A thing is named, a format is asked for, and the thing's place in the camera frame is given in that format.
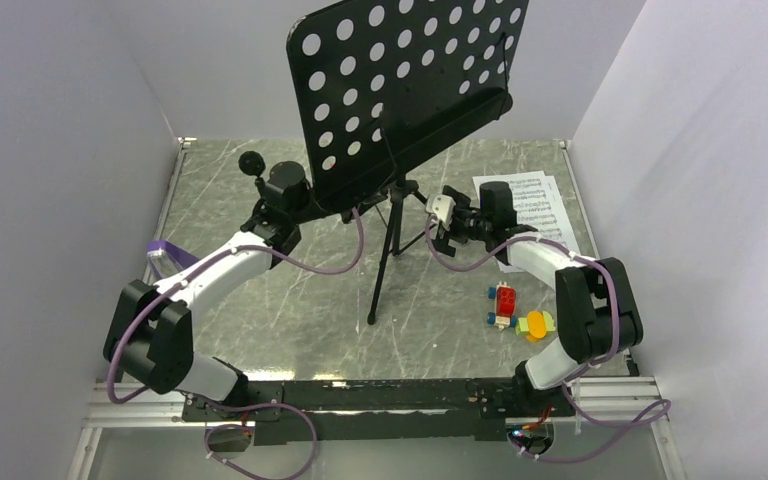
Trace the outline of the sheet music page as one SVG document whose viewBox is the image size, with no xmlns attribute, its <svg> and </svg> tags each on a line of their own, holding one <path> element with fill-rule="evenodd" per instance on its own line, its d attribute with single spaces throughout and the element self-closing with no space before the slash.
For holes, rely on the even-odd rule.
<svg viewBox="0 0 768 480">
<path fill-rule="evenodd" d="M 515 173 L 505 175 L 482 175 L 472 178 L 476 192 L 486 183 L 505 183 L 516 202 L 536 201 L 539 198 L 547 198 L 550 195 L 550 176 L 543 171 Z"/>
<path fill-rule="evenodd" d="M 547 198 L 519 202 L 513 198 L 518 223 L 535 227 L 544 237 L 559 242 L 570 250 L 580 252 L 581 249 L 555 177 L 550 176 L 549 182 L 550 195 Z"/>
</svg>

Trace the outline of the purple metronome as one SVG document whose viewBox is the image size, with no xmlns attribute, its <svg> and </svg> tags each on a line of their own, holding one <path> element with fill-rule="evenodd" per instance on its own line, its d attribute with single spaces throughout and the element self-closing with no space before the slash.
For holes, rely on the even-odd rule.
<svg viewBox="0 0 768 480">
<path fill-rule="evenodd" d="M 192 253 L 163 239 L 148 243 L 146 259 L 156 280 L 176 275 L 200 261 Z"/>
</svg>

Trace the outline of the black desktop microphone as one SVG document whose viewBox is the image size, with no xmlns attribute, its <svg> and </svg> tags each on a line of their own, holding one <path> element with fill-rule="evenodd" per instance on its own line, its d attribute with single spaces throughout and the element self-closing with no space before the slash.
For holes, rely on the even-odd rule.
<svg viewBox="0 0 768 480">
<path fill-rule="evenodd" d="M 261 198 L 272 197 L 272 190 L 263 177 L 266 163 L 262 155 L 256 151 L 245 151 L 238 159 L 238 168 L 246 176 L 254 178 L 254 185 Z"/>
</svg>

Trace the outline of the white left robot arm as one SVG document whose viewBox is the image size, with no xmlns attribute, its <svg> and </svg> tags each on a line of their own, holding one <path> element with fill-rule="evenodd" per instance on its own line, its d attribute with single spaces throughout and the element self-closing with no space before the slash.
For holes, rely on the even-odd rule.
<svg viewBox="0 0 768 480">
<path fill-rule="evenodd" d="M 213 253 L 170 277 L 149 284 L 134 280 L 120 293 L 103 347 L 109 363 L 109 399 L 123 372 L 158 394 L 179 391 L 208 399 L 224 420 L 239 417 L 251 402 L 249 379 L 231 364 L 196 352 L 193 325 L 243 283 L 283 261 L 301 239 L 299 221 L 312 213 L 311 185 L 303 166 L 281 162 L 267 169 L 245 152 L 240 170 L 254 177 L 259 199 L 252 216 Z"/>
</svg>

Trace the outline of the black tripod music stand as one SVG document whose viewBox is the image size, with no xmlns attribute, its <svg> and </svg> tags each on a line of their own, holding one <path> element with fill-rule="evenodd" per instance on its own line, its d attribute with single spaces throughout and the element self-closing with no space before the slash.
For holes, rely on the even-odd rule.
<svg viewBox="0 0 768 480">
<path fill-rule="evenodd" d="M 286 54 L 321 213 L 391 202 L 385 256 L 400 254 L 407 176 L 507 113 L 524 1 L 340 1 L 298 19 Z"/>
</svg>

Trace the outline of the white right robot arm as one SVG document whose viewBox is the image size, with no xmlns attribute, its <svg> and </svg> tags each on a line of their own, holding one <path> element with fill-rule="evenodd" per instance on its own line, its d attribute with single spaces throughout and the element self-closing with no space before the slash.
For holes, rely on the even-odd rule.
<svg viewBox="0 0 768 480">
<path fill-rule="evenodd" d="M 427 201 L 426 211 L 426 242 L 447 269 L 465 271 L 448 261 L 456 253 L 453 245 L 477 241 L 487 260 L 522 270 L 555 293 L 557 337 L 522 362 L 513 377 L 512 402 L 522 414 L 538 414 L 550 402 L 550 389 L 641 343 L 642 319 L 624 264 L 576 253 L 519 223 L 507 183 L 482 184 L 478 206 L 445 187 Z"/>
</svg>

